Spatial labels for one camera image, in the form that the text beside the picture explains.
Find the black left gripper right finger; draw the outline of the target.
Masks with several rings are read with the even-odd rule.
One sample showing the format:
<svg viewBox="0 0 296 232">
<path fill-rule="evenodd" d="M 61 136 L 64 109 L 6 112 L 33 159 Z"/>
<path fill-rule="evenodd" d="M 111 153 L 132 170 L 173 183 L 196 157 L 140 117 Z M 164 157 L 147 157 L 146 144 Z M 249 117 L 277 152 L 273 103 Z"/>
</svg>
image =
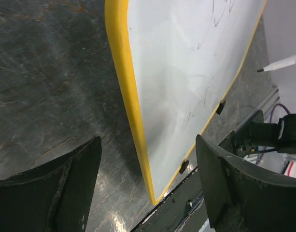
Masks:
<svg viewBox="0 0 296 232">
<path fill-rule="evenodd" d="M 296 178 L 258 167 L 196 137 L 200 182 L 217 232 L 296 232 Z"/>
</svg>

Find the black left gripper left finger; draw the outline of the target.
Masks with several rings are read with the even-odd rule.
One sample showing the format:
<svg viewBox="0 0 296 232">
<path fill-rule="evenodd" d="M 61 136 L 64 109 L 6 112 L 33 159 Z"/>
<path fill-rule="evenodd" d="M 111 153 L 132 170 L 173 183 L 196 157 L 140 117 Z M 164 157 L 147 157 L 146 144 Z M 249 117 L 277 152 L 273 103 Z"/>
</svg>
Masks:
<svg viewBox="0 0 296 232">
<path fill-rule="evenodd" d="M 84 232 L 101 160 L 101 138 L 0 180 L 0 232 Z"/>
</svg>

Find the yellow framed whiteboard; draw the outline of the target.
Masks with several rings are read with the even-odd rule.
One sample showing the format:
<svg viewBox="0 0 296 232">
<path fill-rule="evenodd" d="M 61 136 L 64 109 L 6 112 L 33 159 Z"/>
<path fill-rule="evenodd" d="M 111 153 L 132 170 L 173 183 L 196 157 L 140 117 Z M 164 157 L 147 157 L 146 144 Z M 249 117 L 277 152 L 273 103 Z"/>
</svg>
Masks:
<svg viewBox="0 0 296 232">
<path fill-rule="evenodd" d="M 264 0 L 107 0 L 105 27 L 142 176 L 164 197 L 246 58 Z"/>
</svg>

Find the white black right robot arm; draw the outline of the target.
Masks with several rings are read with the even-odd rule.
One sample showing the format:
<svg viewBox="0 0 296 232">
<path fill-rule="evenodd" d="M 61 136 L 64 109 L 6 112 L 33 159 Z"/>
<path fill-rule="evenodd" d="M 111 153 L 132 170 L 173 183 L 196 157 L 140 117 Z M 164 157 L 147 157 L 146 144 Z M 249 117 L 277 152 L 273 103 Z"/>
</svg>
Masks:
<svg viewBox="0 0 296 232">
<path fill-rule="evenodd" d="M 278 123 L 265 123 L 259 110 L 232 131 L 220 147 L 241 158 L 273 151 L 296 155 L 296 114 L 286 115 Z"/>
</svg>

